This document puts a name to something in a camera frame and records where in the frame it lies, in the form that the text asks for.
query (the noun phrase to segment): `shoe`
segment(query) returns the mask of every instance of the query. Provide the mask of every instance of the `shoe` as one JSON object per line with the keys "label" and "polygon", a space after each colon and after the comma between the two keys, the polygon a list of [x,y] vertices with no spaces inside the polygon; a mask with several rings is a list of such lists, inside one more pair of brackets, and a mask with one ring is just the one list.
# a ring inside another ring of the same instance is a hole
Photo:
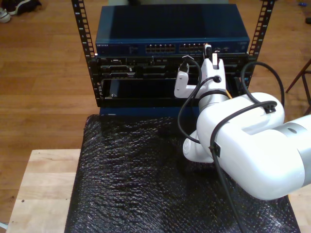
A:
{"label": "shoe", "polygon": [[31,12],[37,6],[42,6],[38,0],[3,0],[2,8],[6,9],[10,15],[21,15],[25,12]]}
{"label": "shoe", "polygon": [[10,19],[11,16],[6,12],[6,10],[0,8],[0,23],[7,23]]}

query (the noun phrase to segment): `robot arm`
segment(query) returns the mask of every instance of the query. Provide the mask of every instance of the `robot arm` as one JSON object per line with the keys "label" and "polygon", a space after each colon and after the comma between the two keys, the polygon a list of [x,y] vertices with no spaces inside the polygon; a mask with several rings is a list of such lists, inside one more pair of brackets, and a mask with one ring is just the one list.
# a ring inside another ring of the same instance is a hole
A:
{"label": "robot arm", "polygon": [[[187,159],[202,163],[213,162],[209,147],[216,125],[232,113],[253,105],[247,95],[228,100],[225,95],[211,92],[225,90],[225,70],[222,60],[217,67],[208,64],[213,61],[207,58],[202,66],[205,74],[202,81],[217,73],[221,83],[208,81],[196,95],[200,99],[200,115],[197,130],[191,136],[200,144],[186,139],[183,145]],[[195,87],[187,83],[179,86],[178,81],[177,77],[175,95]],[[187,95],[185,91],[178,97]],[[277,102],[276,111],[266,113],[263,108],[256,108],[221,127],[215,140],[220,151],[218,161],[250,195],[262,200],[277,199],[311,183],[311,116],[283,124],[284,109],[275,97],[265,93],[253,93],[253,96],[259,101]]]}

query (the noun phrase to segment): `black bubble wrap covered box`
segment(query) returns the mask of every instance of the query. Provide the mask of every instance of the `black bubble wrap covered box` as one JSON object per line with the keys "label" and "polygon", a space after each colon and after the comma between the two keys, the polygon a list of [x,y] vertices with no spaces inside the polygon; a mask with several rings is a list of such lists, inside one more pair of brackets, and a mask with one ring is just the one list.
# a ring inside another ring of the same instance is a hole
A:
{"label": "black bubble wrap covered box", "polygon": [[[175,118],[90,116],[65,232],[239,232],[214,165],[185,159],[183,141]],[[226,177],[247,232],[300,232],[288,197],[259,200]]]}

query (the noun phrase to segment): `wooden floor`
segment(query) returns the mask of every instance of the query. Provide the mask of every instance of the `wooden floor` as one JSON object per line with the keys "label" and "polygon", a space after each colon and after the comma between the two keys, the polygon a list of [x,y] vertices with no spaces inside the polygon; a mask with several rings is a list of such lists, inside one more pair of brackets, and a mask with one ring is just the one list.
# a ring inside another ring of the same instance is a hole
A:
{"label": "wooden floor", "polygon": [[[106,2],[86,0],[93,39]],[[231,2],[252,38],[261,2]],[[311,26],[304,20],[294,0],[276,2],[260,52],[259,60],[276,69],[285,87],[311,57]],[[279,96],[276,81],[260,68],[250,89]],[[286,100],[287,120],[303,115],[301,81]],[[49,1],[41,11],[0,25],[0,222],[10,219],[31,151],[79,149],[87,116],[98,112],[71,1]]]}

